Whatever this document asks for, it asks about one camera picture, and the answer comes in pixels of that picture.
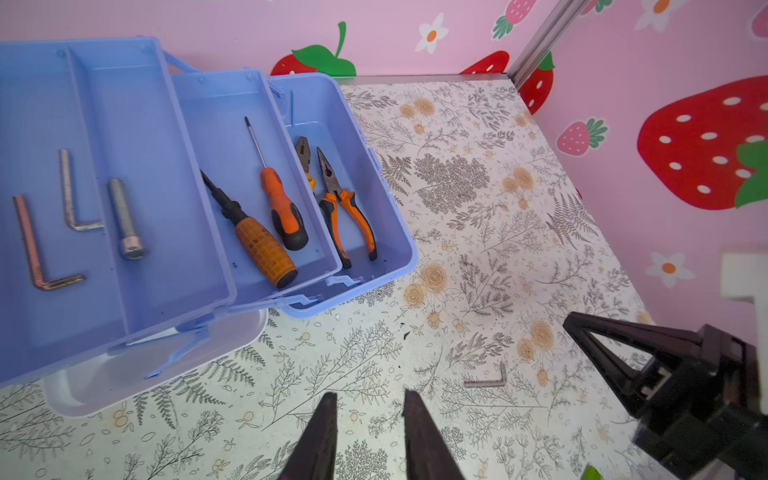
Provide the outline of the white pink blue tool box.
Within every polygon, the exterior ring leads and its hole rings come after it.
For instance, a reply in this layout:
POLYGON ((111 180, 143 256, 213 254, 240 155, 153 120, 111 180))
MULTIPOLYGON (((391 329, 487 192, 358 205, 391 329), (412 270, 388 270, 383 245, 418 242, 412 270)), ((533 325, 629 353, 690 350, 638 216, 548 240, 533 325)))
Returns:
POLYGON ((148 37, 1 46, 1 382, 40 380, 49 406, 85 416, 257 338, 277 307, 308 318, 411 272, 417 249, 338 83, 322 73, 205 72, 148 37), (262 189, 267 162, 308 233, 285 248, 262 189), (338 206, 343 269, 318 201, 320 148, 356 193, 377 244, 338 206), (79 223, 64 220, 59 150, 70 153, 79 223), (260 222, 298 269, 272 285, 250 260, 200 171, 260 222), (109 181, 123 181, 146 249, 120 253, 109 181), (13 202, 29 208, 45 279, 33 286, 13 202))

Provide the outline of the silver hex key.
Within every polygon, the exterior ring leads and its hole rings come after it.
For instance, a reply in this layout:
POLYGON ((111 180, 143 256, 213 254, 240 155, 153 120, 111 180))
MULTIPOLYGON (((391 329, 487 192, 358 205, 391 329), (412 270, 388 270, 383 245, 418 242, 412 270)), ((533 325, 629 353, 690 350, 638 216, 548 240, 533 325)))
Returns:
POLYGON ((83 274, 74 274, 52 281, 45 279, 27 202, 22 195, 14 196, 13 202, 22 231, 33 286, 43 292, 52 292, 85 282, 86 277, 83 274))

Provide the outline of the small orange screwdriver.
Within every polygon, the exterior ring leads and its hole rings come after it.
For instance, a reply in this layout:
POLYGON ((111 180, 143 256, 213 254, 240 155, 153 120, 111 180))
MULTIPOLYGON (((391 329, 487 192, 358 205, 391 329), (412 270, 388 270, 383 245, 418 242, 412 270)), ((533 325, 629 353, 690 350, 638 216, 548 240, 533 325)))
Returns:
POLYGON ((267 165, 247 116, 244 117, 244 121, 263 166, 260 179, 262 189, 269 199, 273 226, 286 249, 289 251, 299 251, 309 241, 302 215, 294 202, 286 195, 282 180, 277 171, 267 165))

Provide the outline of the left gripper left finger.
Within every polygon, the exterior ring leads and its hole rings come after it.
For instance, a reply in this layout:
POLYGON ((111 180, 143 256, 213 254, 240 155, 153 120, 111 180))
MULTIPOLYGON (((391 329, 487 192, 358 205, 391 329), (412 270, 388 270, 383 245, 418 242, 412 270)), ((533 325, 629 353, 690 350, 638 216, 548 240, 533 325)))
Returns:
POLYGON ((327 392, 320 399, 278 479, 333 479, 337 437, 337 394, 327 392))

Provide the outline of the small hex key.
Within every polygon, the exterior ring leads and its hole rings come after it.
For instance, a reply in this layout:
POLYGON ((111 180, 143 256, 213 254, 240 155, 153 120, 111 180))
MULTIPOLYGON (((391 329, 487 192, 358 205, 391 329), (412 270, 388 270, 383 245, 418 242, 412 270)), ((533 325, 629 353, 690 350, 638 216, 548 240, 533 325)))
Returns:
POLYGON ((70 153, 67 149, 59 150, 59 163, 60 163, 60 175, 61 175, 61 188, 62 199, 64 207, 64 220, 68 228, 76 232, 87 232, 98 229, 103 229, 104 225, 101 221, 95 221, 90 223, 79 223, 77 221, 73 182, 71 175, 71 160, 70 153))

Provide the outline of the orange black combination pliers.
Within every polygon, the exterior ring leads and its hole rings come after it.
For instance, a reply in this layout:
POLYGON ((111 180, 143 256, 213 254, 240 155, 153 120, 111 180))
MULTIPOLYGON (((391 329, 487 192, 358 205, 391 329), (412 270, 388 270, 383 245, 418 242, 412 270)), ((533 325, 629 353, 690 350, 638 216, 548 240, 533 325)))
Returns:
POLYGON ((338 206, 341 205, 360 229, 368 256, 371 261, 378 258, 377 244, 373 230, 367 218, 356 204, 356 193, 343 189, 338 182, 335 172, 320 148, 317 148, 317 158, 321 168, 323 183, 327 193, 318 201, 326 227, 331 235, 336 252, 341 260, 343 269, 351 268, 351 260, 342 245, 339 233, 338 206))

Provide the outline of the metal bolt screw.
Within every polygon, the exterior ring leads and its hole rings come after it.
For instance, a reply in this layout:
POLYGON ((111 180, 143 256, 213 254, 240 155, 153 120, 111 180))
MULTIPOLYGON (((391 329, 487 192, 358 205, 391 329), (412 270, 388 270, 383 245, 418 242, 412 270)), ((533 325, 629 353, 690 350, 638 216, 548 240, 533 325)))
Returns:
POLYGON ((140 260, 145 257, 146 249, 135 226, 124 183, 113 178, 108 187, 120 230, 120 253, 126 260, 140 260))

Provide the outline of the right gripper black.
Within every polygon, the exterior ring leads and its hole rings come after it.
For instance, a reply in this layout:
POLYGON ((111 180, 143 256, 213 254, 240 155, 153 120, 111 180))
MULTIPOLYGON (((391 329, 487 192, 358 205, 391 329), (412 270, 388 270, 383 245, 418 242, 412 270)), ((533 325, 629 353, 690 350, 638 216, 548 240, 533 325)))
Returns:
POLYGON ((639 423, 633 443, 680 479, 719 460, 767 476, 767 416, 754 346, 706 325, 697 332, 570 313, 563 327, 639 423), (638 370, 597 336, 651 355, 638 370))

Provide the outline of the thin hex key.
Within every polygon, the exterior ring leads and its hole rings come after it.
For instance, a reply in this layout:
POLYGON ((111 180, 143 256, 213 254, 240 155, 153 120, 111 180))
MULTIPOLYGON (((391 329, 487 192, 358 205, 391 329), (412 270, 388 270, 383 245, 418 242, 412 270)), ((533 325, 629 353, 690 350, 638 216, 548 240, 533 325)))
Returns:
POLYGON ((506 364, 501 362, 499 364, 500 378, 494 380, 465 380, 463 385, 465 388, 501 388, 507 384, 507 369, 506 364))

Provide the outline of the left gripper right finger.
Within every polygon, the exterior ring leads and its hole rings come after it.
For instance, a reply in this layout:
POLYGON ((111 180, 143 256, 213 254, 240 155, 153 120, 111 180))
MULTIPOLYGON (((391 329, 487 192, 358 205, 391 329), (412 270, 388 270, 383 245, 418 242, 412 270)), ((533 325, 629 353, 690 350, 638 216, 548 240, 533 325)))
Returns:
POLYGON ((404 398, 406 472, 414 480, 464 480, 418 392, 406 390, 404 398))

